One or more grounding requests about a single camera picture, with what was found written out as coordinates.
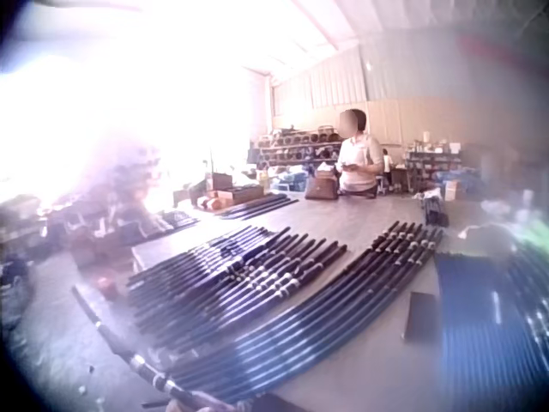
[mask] hand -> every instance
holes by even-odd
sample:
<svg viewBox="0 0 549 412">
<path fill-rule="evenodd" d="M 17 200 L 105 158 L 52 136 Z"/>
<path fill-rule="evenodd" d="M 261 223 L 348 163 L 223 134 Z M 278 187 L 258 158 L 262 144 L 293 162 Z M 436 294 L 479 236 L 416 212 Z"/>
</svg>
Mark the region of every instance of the hand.
<svg viewBox="0 0 549 412">
<path fill-rule="evenodd" d="M 207 393 L 192 391 L 193 397 L 196 401 L 203 406 L 198 412 L 234 412 L 236 409 L 219 399 L 211 397 Z M 189 409 L 185 408 L 181 403 L 172 399 L 166 407 L 166 412 L 188 412 Z"/>
<path fill-rule="evenodd" d="M 359 165 L 342 165 L 341 169 L 344 172 L 357 172 L 359 170 Z"/>
</svg>

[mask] white container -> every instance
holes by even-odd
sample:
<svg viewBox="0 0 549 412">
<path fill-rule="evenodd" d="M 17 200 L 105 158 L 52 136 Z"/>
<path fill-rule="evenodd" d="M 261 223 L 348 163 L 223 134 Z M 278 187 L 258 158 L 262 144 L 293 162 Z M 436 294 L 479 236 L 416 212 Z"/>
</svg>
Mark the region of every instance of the white container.
<svg viewBox="0 0 549 412">
<path fill-rule="evenodd" d="M 449 151 L 453 155 L 457 155 L 462 151 L 462 144 L 461 143 L 450 143 L 449 144 Z"/>
</svg>

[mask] box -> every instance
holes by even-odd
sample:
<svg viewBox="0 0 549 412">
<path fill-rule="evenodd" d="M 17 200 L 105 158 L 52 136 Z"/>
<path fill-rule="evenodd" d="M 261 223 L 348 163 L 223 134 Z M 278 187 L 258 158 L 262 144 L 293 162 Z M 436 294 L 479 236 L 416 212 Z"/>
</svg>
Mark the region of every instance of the box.
<svg viewBox="0 0 549 412">
<path fill-rule="evenodd" d="M 224 173 L 212 173 L 207 179 L 207 190 L 222 191 L 232 187 L 232 176 Z"/>
<path fill-rule="evenodd" d="M 246 203 L 263 196 L 263 186 L 260 185 L 233 187 L 225 191 L 217 191 L 217 197 L 223 201 L 223 204 L 230 203 L 230 206 Z"/>
<path fill-rule="evenodd" d="M 464 197 L 465 191 L 459 180 L 449 180 L 446 182 L 446 187 L 444 188 L 444 200 L 446 202 L 463 199 Z"/>
</svg>

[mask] floor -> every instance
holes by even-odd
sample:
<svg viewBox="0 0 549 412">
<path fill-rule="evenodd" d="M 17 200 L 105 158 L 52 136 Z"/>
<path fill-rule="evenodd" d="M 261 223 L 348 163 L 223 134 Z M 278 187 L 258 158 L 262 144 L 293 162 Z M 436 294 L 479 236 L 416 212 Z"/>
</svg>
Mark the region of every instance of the floor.
<svg viewBox="0 0 549 412">
<path fill-rule="evenodd" d="M 382 197 L 375 201 L 341 199 L 338 207 L 342 213 L 339 215 L 331 214 L 333 210 L 329 209 L 331 206 L 328 205 L 333 203 L 314 204 L 316 206 L 309 205 L 306 208 L 306 201 L 296 203 L 301 206 L 293 212 L 289 209 L 292 206 L 288 207 L 286 213 L 293 213 L 292 221 L 295 223 L 286 223 L 281 219 L 285 214 L 284 209 L 260 216 L 261 219 L 250 223 L 272 226 L 270 228 L 273 229 L 286 224 L 297 225 L 299 227 L 296 228 L 300 232 L 308 231 L 317 237 L 334 237 L 336 233 L 336 238 L 341 242 L 355 245 L 361 233 L 368 233 L 364 238 L 373 239 L 395 219 L 421 221 L 419 204 L 400 197 Z M 444 241 L 444 249 L 459 250 L 464 247 L 465 243 L 456 243 L 455 235 L 466 224 L 480 222 L 478 210 L 477 203 L 449 205 L 449 238 L 452 240 Z M 357 216 L 363 216 L 360 225 L 346 221 L 356 220 Z M 185 243 L 184 239 L 208 239 L 213 234 L 207 227 L 206 225 L 202 229 L 189 229 L 194 230 L 194 234 L 187 231 L 177 233 L 175 236 L 181 239 L 177 242 L 178 246 L 168 245 L 163 239 L 149 246 L 140 246 L 142 259 L 153 264 L 154 260 L 162 260 L 178 252 L 178 248 L 183 247 Z M 367 243 L 364 242 L 363 245 L 353 247 L 349 259 L 359 251 L 359 248 L 366 246 Z M 332 276 L 337 273 L 339 266 L 343 265 L 344 262 L 336 265 L 337 267 L 330 271 Z M 423 274 L 419 281 L 413 284 L 413 290 L 433 292 L 437 289 L 434 266 L 428 265 L 425 271 L 428 273 Z M 311 285 L 311 291 L 307 293 L 320 288 L 330 277 L 319 279 Z M 161 394 L 137 377 L 126 364 L 110 352 L 76 304 L 69 292 L 73 284 L 77 283 L 90 296 L 95 296 L 97 292 L 91 286 L 91 282 L 80 274 L 67 252 L 50 257 L 40 264 L 37 267 L 36 281 L 36 296 L 21 324 L 8 339 L 14 360 L 30 385 L 46 400 L 47 406 L 55 410 L 125 411 L 139 410 L 141 402 L 162 398 Z M 127 308 L 117 303 L 96 309 L 102 318 L 114 324 L 117 323 L 117 319 L 126 318 L 127 315 Z M 425 382 L 430 384 L 433 377 L 428 380 L 413 379 L 416 373 L 422 373 L 416 367 L 421 368 L 422 362 L 426 358 L 432 358 L 433 353 L 420 348 L 416 351 L 416 361 L 410 363 L 399 359 L 399 356 L 408 357 L 409 354 L 395 348 L 395 339 L 400 339 L 398 336 L 388 339 L 380 335 L 381 337 L 375 338 L 376 330 L 385 327 L 383 324 L 392 324 L 389 329 L 394 332 L 400 330 L 403 326 L 402 316 L 406 316 L 402 314 L 406 311 L 405 303 L 390 308 L 389 313 L 382 315 L 383 319 L 366 331 L 367 335 L 360 336 L 356 342 L 351 342 L 325 362 L 286 383 L 274 391 L 274 394 L 305 410 L 316 412 L 366 410 L 365 402 L 369 403 L 370 400 L 371 407 L 367 408 L 368 410 L 437 410 L 437 403 L 432 402 L 431 393 L 425 391 Z M 117 325 L 117 330 L 118 326 L 124 330 L 125 336 L 133 335 L 131 327 L 127 324 Z M 379 348 L 382 348 L 383 354 L 375 353 Z M 386 367 L 384 359 L 387 356 L 393 356 L 395 362 L 406 365 L 406 370 L 391 370 L 390 367 Z M 363 374 L 360 371 L 364 369 L 376 373 Z M 398 379 L 394 379 L 395 373 L 400 374 Z M 410 385 L 401 384 L 406 379 Z M 81 387 L 85 388 L 83 394 L 79 392 Z M 411 397 L 418 399 L 411 402 Z"/>
</svg>

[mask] gray table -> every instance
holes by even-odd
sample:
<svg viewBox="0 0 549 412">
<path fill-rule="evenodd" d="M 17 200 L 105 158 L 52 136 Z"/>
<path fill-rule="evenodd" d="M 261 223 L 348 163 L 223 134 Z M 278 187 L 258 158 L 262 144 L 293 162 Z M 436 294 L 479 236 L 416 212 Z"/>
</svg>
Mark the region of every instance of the gray table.
<svg viewBox="0 0 549 412">
<path fill-rule="evenodd" d="M 451 226 L 439 250 L 470 249 L 471 246 L 456 235 L 466 225 L 483 221 L 479 205 L 470 202 L 447 203 L 447 210 Z M 290 226 L 294 233 L 307 232 L 316 239 L 336 239 L 347 244 L 349 249 L 345 257 L 310 286 L 265 318 L 258 319 L 256 325 L 314 294 L 395 220 L 422 222 L 419 202 L 396 196 L 376 200 L 343 197 L 336 202 L 302 199 L 247 221 L 270 230 Z M 197 227 L 139 245 L 134 254 L 140 266 L 147 268 L 242 224 L 206 219 Z M 273 393 L 315 412 L 440 410 L 435 389 L 437 354 L 432 347 L 406 344 L 401 339 L 410 291 L 438 295 L 437 274 L 432 260 L 367 330 L 327 360 L 276 388 Z"/>
</svg>

